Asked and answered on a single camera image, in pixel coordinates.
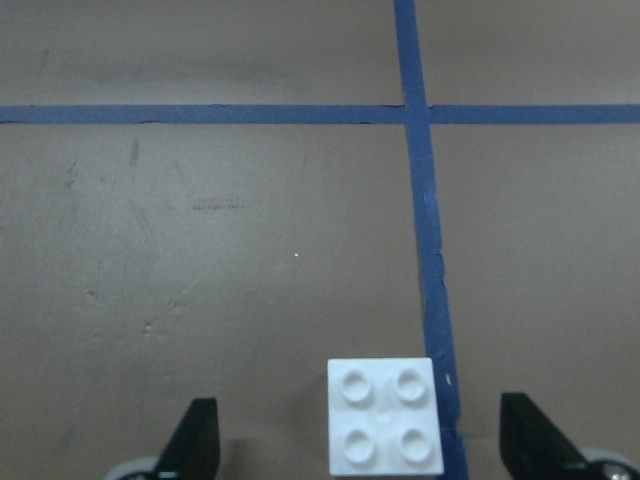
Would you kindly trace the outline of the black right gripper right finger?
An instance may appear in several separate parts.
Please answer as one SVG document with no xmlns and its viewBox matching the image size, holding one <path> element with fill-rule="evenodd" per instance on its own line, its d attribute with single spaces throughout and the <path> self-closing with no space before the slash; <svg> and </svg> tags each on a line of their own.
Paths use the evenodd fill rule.
<svg viewBox="0 0 640 480">
<path fill-rule="evenodd" d="M 500 456 L 512 479 L 594 479 L 589 461 L 525 393 L 501 394 Z"/>
</svg>

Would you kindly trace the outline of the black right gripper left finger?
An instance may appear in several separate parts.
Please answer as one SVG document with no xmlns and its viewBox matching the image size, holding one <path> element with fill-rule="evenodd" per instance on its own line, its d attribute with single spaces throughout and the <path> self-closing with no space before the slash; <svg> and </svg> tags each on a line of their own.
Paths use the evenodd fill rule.
<svg viewBox="0 0 640 480">
<path fill-rule="evenodd" d="M 217 399 L 194 399 L 153 467 L 152 478 L 213 480 L 220 463 Z"/>
</svg>

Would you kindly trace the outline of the white block near right arm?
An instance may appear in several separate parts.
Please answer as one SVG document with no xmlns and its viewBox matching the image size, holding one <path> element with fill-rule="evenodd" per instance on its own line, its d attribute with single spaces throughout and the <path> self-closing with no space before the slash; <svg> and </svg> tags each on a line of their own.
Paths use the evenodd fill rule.
<svg viewBox="0 0 640 480">
<path fill-rule="evenodd" d="M 444 473 L 431 359 L 330 359 L 327 400 L 332 476 Z"/>
</svg>

